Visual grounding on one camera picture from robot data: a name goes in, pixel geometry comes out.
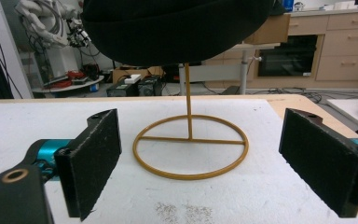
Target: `drawer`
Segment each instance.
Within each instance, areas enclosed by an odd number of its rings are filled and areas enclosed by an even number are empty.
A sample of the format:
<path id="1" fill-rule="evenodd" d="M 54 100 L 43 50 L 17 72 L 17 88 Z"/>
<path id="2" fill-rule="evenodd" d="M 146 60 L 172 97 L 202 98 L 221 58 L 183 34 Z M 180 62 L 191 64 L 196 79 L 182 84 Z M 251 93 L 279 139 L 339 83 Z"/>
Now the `drawer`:
<path id="1" fill-rule="evenodd" d="M 292 17 L 289 35 L 322 35 L 326 31 L 328 16 Z"/>
<path id="2" fill-rule="evenodd" d="M 327 30 L 358 29 L 358 13 L 331 15 Z"/>
<path id="3" fill-rule="evenodd" d="M 358 29 L 328 31 L 324 37 L 322 55 L 358 55 Z"/>
<path id="4" fill-rule="evenodd" d="M 322 57 L 316 80 L 358 80 L 358 56 Z"/>

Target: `black foam pad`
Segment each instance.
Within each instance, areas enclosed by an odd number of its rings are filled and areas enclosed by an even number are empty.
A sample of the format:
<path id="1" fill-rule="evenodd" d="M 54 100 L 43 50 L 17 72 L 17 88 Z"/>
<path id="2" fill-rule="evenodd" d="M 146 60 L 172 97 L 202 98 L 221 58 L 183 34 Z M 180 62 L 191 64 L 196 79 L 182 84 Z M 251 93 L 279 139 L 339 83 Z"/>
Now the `black foam pad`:
<path id="1" fill-rule="evenodd" d="M 358 212 L 358 145 L 308 112 L 286 109 L 280 152 L 339 217 Z"/>
<path id="2" fill-rule="evenodd" d="M 115 109 L 91 116 L 88 123 L 54 154 L 69 216 L 81 220 L 90 214 L 121 153 Z"/>

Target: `black oven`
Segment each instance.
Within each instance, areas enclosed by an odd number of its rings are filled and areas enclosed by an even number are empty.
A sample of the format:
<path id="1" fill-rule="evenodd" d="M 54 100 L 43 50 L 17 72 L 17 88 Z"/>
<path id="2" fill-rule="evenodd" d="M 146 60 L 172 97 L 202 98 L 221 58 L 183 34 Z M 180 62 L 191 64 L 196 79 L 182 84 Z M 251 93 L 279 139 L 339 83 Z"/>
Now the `black oven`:
<path id="1" fill-rule="evenodd" d="M 261 49 L 260 77 L 308 77 L 316 50 L 317 35 L 290 35 L 275 49 Z"/>

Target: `white foam surface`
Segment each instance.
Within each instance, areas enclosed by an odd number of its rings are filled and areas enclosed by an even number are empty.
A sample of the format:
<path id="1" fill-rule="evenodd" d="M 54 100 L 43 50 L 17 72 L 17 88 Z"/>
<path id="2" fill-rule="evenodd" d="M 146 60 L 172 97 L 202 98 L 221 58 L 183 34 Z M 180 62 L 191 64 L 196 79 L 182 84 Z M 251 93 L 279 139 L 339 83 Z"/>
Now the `white foam surface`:
<path id="1" fill-rule="evenodd" d="M 282 120 L 263 100 L 193 101 L 193 114 L 236 124 L 250 143 L 237 168 L 197 181 L 153 175 L 132 155 L 135 136 L 152 122 L 185 114 L 185 101 L 0 104 L 0 173 L 21 161 L 34 141 L 76 138 L 89 116 L 111 108 L 118 109 L 123 152 L 83 223 L 358 223 L 338 218 L 286 163 L 278 151 Z M 193 125 L 196 137 L 241 140 L 221 124 Z M 186 127 L 175 121 L 150 134 L 186 136 Z M 139 151 L 160 169 L 195 174 L 233 162 L 241 148 L 141 142 Z M 49 181 L 46 189 L 55 222 L 79 223 L 67 215 L 60 183 Z"/>

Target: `circular stand base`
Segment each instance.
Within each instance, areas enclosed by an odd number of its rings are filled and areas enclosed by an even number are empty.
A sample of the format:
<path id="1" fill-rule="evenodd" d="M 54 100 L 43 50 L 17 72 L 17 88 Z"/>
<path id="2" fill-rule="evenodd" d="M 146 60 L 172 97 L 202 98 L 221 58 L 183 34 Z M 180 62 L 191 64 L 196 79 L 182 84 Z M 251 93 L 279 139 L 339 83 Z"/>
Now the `circular stand base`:
<path id="1" fill-rule="evenodd" d="M 231 129 L 233 129 L 234 131 L 236 131 L 242 138 L 241 141 L 235 141 L 235 140 L 213 140 L 213 139 L 195 139 L 192 138 L 192 136 L 188 137 L 188 138 L 173 138 L 173 137 L 158 137 L 158 136 L 145 136 L 145 133 L 147 133 L 148 131 L 150 131 L 151 129 L 159 126 L 160 124 L 163 123 L 167 123 L 173 120 L 179 120 L 179 119 L 207 119 L 207 120 L 212 120 L 221 124 L 224 124 L 228 127 L 230 127 Z M 232 162 L 230 165 L 221 168 L 219 170 L 215 170 L 209 173 L 202 173 L 202 174 L 194 174 L 194 175 L 181 175 L 181 174 L 174 174 L 174 173 L 169 173 L 169 172 L 165 172 L 165 171 L 161 171 L 159 169 L 156 169 L 150 165 L 148 165 L 147 163 L 145 163 L 141 157 L 138 154 L 138 143 L 141 140 L 153 140 L 153 141 L 172 141 L 172 142 L 188 142 L 188 143 L 200 143 L 200 144 L 222 144 L 222 145 L 243 145 L 243 151 L 241 153 L 241 155 L 234 161 Z M 191 115 L 190 117 L 188 115 L 183 115 L 183 116 L 176 116 L 176 117 L 171 117 L 171 118 L 167 118 L 167 119 L 162 119 L 159 120 L 149 126 L 147 126 L 146 128 L 144 128 L 135 138 L 134 143 L 132 145 L 132 151 L 133 154 L 135 156 L 135 159 L 149 172 L 155 174 L 155 175 L 160 175 L 163 177 L 167 177 L 170 179 L 179 179 L 179 180 L 198 180 L 198 179 L 206 179 L 206 178 L 211 178 L 211 177 L 215 177 L 218 175 L 222 175 L 232 169 L 234 169 L 236 166 L 238 166 L 243 159 L 246 157 L 246 154 L 248 152 L 248 148 L 249 148 L 249 142 L 248 139 L 245 135 L 245 133 L 236 125 L 234 125 L 231 122 L 228 122 L 224 119 L 219 119 L 216 117 L 211 117 L 211 116 L 206 116 L 206 115 Z"/>

